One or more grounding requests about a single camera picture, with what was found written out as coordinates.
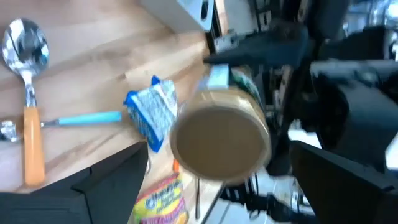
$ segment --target metal spoon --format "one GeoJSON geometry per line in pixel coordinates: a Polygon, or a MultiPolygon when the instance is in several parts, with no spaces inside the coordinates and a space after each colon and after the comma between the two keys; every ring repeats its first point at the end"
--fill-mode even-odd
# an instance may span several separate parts
{"type": "Polygon", "coordinates": [[[2,56],[8,67],[25,83],[24,173],[25,184],[39,185],[45,179],[44,154],[36,107],[33,77],[47,68],[49,49],[44,33],[28,19],[12,21],[4,34],[2,56]]]}

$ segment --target orange spoon handle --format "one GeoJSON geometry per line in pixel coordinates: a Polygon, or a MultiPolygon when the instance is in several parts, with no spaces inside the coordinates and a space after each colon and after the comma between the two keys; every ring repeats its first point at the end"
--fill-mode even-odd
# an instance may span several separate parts
{"type": "Polygon", "coordinates": [[[45,169],[39,110],[36,107],[25,107],[24,141],[25,184],[40,185],[45,179],[45,169]]]}

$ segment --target wooden countertop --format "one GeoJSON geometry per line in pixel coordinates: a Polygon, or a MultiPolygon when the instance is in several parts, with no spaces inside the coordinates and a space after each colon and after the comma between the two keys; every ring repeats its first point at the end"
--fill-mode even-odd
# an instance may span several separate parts
{"type": "MultiPolygon", "coordinates": [[[[217,3],[223,16],[222,1],[217,3]]],[[[43,121],[109,110],[124,114],[119,124],[42,129],[46,185],[143,140],[123,106],[129,90],[149,86],[156,74],[173,80],[183,101],[207,71],[201,62],[207,54],[203,34],[175,35],[135,0],[2,1],[0,30],[17,17],[38,23],[49,44],[49,69],[34,80],[43,121]]],[[[0,105],[0,118],[22,116],[22,81],[4,65],[0,66],[0,105]]],[[[22,143],[0,142],[0,191],[35,190],[22,184],[21,152],[22,143]]],[[[142,190],[172,171],[168,144],[149,155],[153,166],[142,190]]],[[[195,223],[194,177],[182,174],[190,223],[195,223]]],[[[202,182],[201,218],[219,189],[219,183],[202,182]]]]}

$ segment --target food package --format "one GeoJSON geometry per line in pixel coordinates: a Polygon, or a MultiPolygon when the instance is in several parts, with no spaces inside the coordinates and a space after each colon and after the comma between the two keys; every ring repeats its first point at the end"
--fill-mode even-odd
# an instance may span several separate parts
{"type": "Polygon", "coordinates": [[[180,174],[173,173],[138,196],[132,212],[140,224],[187,223],[180,174]]]}
{"type": "Polygon", "coordinates": [[[174,82],[152,77],[152,86],[130,91],[124,104],[150,148],[158,152],[173,125],[178,111],[174,82]]]}

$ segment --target blue wrapper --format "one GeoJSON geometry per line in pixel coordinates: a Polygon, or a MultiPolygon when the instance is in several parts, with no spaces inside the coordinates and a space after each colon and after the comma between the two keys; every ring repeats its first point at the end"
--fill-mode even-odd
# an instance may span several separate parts
{"type": "Polygon", "coordinates": [[[145,90],[130,91],[124,105],[150,148],[158,152],[177,117],[177,95],[173,81],[153,76],[152,86],[145,90]]]}

